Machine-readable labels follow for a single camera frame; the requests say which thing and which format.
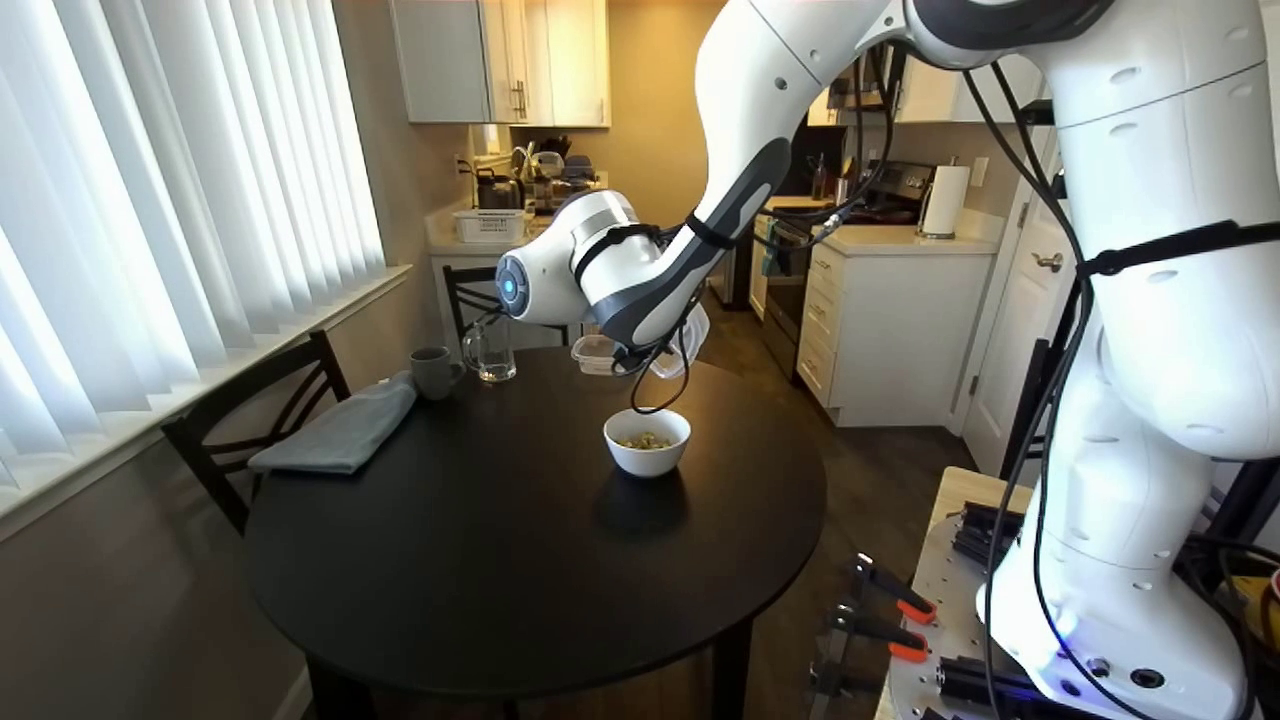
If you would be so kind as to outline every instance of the window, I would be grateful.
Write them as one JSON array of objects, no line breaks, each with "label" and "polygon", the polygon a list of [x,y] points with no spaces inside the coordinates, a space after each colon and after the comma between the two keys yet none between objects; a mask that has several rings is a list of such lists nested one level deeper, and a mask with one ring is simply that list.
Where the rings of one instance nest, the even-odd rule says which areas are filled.
[{"label": "window", "polygon": [[4,0],[0,128],[0,513],[385,274],[321,0]]}]

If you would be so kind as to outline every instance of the black table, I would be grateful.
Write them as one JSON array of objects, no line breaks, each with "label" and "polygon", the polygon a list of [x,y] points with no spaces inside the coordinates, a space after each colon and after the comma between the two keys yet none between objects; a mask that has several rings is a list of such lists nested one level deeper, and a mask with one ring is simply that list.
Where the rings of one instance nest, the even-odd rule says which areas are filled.
[{"label": "black table", "polygon": [[746,374],[696,363],[680,472],[621,477],[599,425],[629,384],[520,353],[512,384],[422,403],[361,477],[265,481],[250,583],[310,650],[321,716],[368,712],[368,684],[551,695],[706,642],[713,716],[746,712],[754,617],[824,523],[821,456]]}]

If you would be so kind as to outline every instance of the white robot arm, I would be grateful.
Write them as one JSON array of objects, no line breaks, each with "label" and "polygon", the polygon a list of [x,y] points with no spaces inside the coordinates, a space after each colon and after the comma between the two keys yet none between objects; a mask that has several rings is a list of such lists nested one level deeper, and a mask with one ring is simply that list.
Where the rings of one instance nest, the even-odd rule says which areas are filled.
[{"label": "white robot arm", "polygon": [[[623,194],[586,194],[500,260],[505,313],[592,313],[623,353],[664,348],[784,178],[809,99],[886,38],[942,67],[1007,46],[1046,67],[1086,260],[1280,218],[1257,0],[728,0],[696,64],[710,191],[689,222],[661,239]],[[1280,456],[1280,245],[1092,274],[1092,296],[1026,534],[984,588],[988,627],[1059,704],[1239,716],[1233,633],[1171,558],[1213,461]]]}]

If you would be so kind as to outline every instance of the wooden floor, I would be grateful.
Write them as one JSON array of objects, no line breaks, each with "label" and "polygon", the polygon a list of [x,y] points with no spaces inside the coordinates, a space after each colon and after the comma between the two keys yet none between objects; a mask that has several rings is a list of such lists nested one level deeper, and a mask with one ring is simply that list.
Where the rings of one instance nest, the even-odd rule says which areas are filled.
[{"label": "wooden floor", "polygon": [[[701,361],[737,368],[767,397],[797,407],[797,420],[818,434],[828,468],[824,534],[799,581],[757,621],[754,635],[750,720],[804,720],[812,716],[809,663],[818,660],[818,641],[833,624],[833,607],[848,601],[852,553],[872,553],[882,567],[909,574],[942,468],[972,468],[972,456],[942,427],[837,432],[812,397],[764,353],[754,313],[713,308],[713,340]],[[872,716],[886,649],[855,641],[852,670],[869,678],[869,692],[833,704],[833,720]],[[520,720],[701,720],[710,716],[710,704],[713,654],[706,650],[623,684],[527,698],[520,704]],[[500,707],[390,698],[385,716],[498,720]]]}]

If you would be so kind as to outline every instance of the chair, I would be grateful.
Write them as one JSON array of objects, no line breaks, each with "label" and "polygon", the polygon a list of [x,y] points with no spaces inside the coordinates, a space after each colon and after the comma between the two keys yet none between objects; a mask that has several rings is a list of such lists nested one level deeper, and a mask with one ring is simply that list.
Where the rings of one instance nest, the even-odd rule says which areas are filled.
[{"label": "chair", "polygon": [[166,434],[211,503],[246,533],[255,490],[250,456],[305,427],[324,397],[343,398],[354,386],[329,335],[310,331],[169,420]]},{"label": "chair", "polygon": [[[500,313],[491,281],[498,281],[498,265],[484,265],[484,266],[446,265],[446,290],[447,290],[457,343],[466,343],[474,322],[491,321]],[[569,348],[569,322],[545,322],[545,328],[551,328],[561,335],[561,348]]]}]

